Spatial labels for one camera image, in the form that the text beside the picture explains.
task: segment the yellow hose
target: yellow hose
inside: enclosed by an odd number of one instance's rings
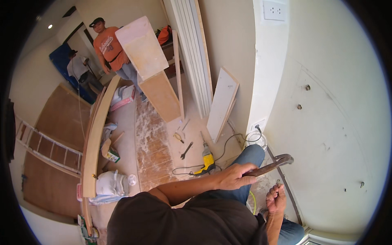
[[[254,202],[254,209],[253,209],[253,215],[256,213],[256,198],[254,197],[254,194],[251,192],[251,191],[249,191],[249,193],[252,195],[252,197],[253,197],[253,202]]]

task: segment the sneaker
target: sneaker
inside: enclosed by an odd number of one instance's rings
[[[144,93],[141,93],[140,96],[141,96],[142,102],[147,102],[148,101],[148,99],[147,99],[147,97],[145,96]]]

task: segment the dark brown t-shirt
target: dark brown t-shirt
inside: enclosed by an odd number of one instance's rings
[[[268,244],[265,222],[242,203],[189,200],[172,209],[148,192],[122,198],[107,226],[107,244]]]

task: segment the black cap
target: black cap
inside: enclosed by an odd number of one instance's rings
[[[76,54],[77,53],[77,51],[75,51],[75,50],[71,50],[69,53],[68,53],[68,57],[72,57],[74,54]]]
[[[101,17],[96,18],[96,19],[89,25],[89,27],[94,27],[94,25],[95,25],[96,23],[100,22],[100,21],[104,22],[103,18],[101,18]]]

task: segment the hand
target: hand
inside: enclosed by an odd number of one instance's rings
[[[107,66],[104,66],[103,71],[104,71],[106,74],[110,74],[110,69],[109,69]]]
[[[254,176],[244,176],[243,174],[249,172],[250,170],[258,169],[258,167],[252,163],[246,163],[240,165],[235,163],[228,167],[227,169],[219,172],[215,175],[216,188],[221,190],[236,190],[244,185],[250,185],[256,182],[256,177]]]
[[[266,196],[268,215],[283,213],[286,208],[286,199],[285,186],[281,185],[278,188],[277,185],[274,185]]]
[[[129,60],[128,55],[125,53],[125,51],[123,51],[123,52],[124,52],[124,61],[125,61],[125,64],[129,64],[131,61]]]

